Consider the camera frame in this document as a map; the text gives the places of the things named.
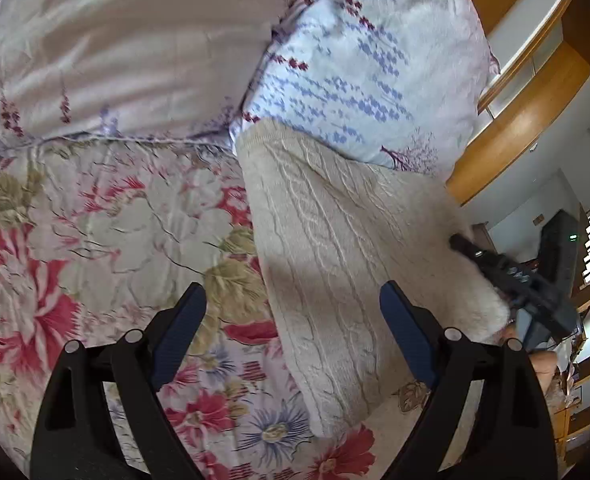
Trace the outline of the person's right hand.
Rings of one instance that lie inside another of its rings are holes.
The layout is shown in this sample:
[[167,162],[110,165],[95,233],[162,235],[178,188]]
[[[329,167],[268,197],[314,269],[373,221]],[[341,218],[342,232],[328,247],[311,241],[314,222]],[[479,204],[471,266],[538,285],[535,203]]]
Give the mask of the person's right hand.
[[[515,325],[510,324],[502,330],[500,341],[516,339]],[[543,393],[547,393],[557,372],[557,355],[553,351],[540,350],[530,354],[530,362]]]

